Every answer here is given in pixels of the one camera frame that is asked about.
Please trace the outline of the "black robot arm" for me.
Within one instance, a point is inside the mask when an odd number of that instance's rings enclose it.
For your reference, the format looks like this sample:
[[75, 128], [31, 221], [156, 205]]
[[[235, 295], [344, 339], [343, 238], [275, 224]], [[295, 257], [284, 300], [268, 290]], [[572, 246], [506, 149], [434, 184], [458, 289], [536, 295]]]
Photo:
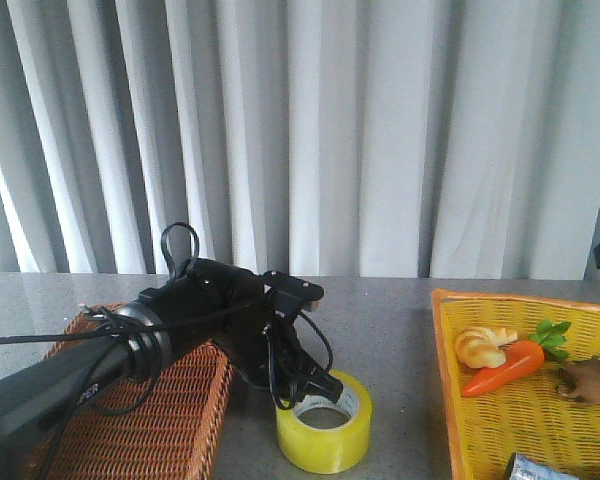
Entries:
[[59, 438], [82, 408], [98, 408], [124, 381], [153, 389], [164, 370], [206, 342], [280, 408], [310, 395], [339, 400], [341, 381], [303, 349], [294, 327], [323, 294], [282, 272], [259, 275], [197, 259], [132, 302], [89, 308], [95, 329], [0, 380], [0, 479], [15, 477], [25, 457], [44, 438]]

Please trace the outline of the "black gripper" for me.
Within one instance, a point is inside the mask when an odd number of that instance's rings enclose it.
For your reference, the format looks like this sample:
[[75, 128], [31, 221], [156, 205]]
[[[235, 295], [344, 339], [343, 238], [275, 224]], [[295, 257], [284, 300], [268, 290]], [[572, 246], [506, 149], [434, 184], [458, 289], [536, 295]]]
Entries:
[[301, 311], [323, 295], [322, 287], [283, 272], [257, 275], [199, 259], [180, 278], [142, 291], [138, 309], [169, 327], [174, 360], [210, 340], [247, 382], [267, 388], [273, 354], [275, 386], [289, 386], [292, 403], [307, 395], [337, 403], [343, 383], [301, 347], [294, 328]]

